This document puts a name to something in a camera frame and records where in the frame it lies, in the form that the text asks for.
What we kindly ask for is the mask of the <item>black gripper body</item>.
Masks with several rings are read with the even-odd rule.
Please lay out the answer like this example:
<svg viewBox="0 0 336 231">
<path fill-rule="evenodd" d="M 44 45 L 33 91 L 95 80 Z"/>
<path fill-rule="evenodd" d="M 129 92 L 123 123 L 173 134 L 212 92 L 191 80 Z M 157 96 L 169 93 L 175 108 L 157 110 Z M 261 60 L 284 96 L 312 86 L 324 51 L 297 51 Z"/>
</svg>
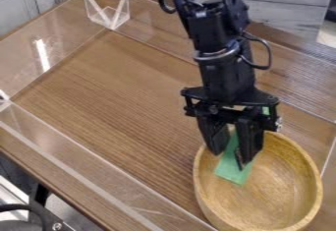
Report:
<svg viewBox="0 0 336 231">
<path fill-rule="evenodd" d="M 197 118 L 203 133 L 219 133 L 227 124 L 249 120 L 261 131 L 277 132 L 280 100 L 256 88 L 251 47 L 232 46 L 216 52 L 196 51 L 203 85 L 181 90 L 185 114 Z"/>
</svg>

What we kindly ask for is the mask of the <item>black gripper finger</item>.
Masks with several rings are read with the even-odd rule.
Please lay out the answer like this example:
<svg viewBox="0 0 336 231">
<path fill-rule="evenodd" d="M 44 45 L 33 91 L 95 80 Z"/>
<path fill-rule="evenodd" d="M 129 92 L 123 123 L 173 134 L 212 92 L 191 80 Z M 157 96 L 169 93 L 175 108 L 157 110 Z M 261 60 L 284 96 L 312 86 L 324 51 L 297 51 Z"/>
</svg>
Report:
<svg viewBox="0 0 336 231">
<path fill-rule="evenodd" d="M 235 130 L 237 136 L 235 158 L 239 170 L 243 171 L 263 149 L 264 129 L 257 121 L 245 117 L 239 117 L 235 122 Z"/>
<path fill-rule="evenodd" d="M 199 116 L 197 123 L 211 153 L 220 155 L 229 141 L 227 122 L 215 116 Z"/>
</svg>

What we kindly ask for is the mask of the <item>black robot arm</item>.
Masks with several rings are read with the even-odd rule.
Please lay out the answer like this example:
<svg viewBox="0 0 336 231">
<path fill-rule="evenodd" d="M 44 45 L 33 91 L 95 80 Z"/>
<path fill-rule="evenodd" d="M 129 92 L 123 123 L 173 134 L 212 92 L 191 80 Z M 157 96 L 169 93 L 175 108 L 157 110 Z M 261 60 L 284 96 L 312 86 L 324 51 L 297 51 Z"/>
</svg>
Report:
<svg viewBox="0 0 336 231">
<path fill-rule="evenodd" d="M 196 49 L 203 84 L 181 90 L 185 114 L 197 119 L 209 151 L 227 150 L 228 127 L 237 134 L 233 158 L 244 168 L 263 149 L 264 133 L 277 131 L 276 96 L 256 88 L 257 70 L 271 68 L 253 62 L 251 43 L 257 38 L 243 0 L 157 0 L 161 10 L 177 14 Z"/>
</svg>

